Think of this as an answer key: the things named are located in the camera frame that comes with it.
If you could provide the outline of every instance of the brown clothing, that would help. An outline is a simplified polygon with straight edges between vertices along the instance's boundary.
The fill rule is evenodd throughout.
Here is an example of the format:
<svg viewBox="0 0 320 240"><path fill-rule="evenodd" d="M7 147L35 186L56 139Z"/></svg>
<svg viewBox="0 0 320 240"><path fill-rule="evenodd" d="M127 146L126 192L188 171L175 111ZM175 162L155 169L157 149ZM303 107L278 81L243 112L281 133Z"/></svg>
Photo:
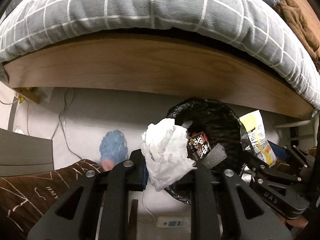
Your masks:
<svg viewBox="0 0 320 240"><path fill-rule="evenodd" d="M56 171L0 178L0 212L4 214L0 231L1 225L10 224L22 239L27 239L46 211L88 170L103 172L97 163L84 159Z"/></svg>
<svg viewBox="0 0 320 240"><path fill-rule="evenodd" d="M303 44L303 47L307 50L319 71L320 60L317 52L319 41L313 31L308 27L308 23L305 20L299 5L294 0L280 0L278 13Z"/></svg>

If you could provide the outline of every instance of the white wall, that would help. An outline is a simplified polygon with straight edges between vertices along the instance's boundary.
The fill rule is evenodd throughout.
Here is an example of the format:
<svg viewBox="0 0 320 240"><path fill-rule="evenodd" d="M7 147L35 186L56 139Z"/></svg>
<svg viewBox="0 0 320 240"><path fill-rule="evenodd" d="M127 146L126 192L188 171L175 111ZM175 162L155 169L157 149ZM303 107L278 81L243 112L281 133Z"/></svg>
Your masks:
<svg viewBox="0 0 320 240"><path fill-rule="evenodd" d="M0 82L0 100L4 103L12 103L15 92ZM8 121L10 116L11 105L3 105L0 103L0 128L8 129Z"/></svg>

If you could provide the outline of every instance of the white paper towel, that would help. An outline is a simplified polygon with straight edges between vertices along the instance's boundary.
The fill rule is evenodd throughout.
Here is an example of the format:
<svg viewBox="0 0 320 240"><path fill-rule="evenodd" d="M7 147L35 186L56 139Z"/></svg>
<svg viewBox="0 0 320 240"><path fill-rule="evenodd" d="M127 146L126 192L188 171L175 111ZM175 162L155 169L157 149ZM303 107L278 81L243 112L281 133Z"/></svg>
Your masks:
<svg viewBox="0 0 320 240"><path fill-rule="evenodd" d="M165 118L158 124L150 124L141 137L141 151L156 191L196 169L192 166L194 160L187 158L187 129L175 125L174 119Z"/></svg>

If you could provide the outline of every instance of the bed leg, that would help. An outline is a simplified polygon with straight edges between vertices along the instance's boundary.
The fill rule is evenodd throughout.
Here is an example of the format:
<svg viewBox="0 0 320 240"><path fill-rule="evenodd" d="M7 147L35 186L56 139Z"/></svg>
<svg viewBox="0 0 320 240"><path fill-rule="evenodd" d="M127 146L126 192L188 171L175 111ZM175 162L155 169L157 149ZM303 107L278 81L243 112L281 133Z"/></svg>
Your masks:
<svg viewBox="0 0 320 240"><path fill-rule="evenodd" d="M13 88L13 89L23 97L28 98L37 104L40 103L40 97L38 97L35 93L31 92L30 90L26 88Z"/></svg>

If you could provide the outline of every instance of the bolt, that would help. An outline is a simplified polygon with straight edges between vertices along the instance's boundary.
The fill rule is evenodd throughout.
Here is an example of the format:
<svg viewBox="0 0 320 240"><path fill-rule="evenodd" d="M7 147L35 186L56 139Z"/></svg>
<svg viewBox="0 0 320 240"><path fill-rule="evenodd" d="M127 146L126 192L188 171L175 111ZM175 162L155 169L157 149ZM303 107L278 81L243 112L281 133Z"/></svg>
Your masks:
<svg viewBox="0 0 320 240"><path fill-rule="evenodd" d="M95 174L96 174L96 173L95 173L95 171L93 171L93 170L89 170L89 171L87 171L87 172L85 173L85 175L86 175L88 178L93 177Z"/></svg>
<svg viewBox="0 0 320 240"><path fill-rule="evenodd" d="M133 165L133 161L130 161L130 160L126 160L124 163L123 163L123 166L124 167L131 167Z"/></svg>
<svg viewBox="0 0 320 240"><path fill-rule="evenodd" d="M233 172L233 170L227 169L224 171L224 174L228 177L232 177L235 173Z"/></svg>

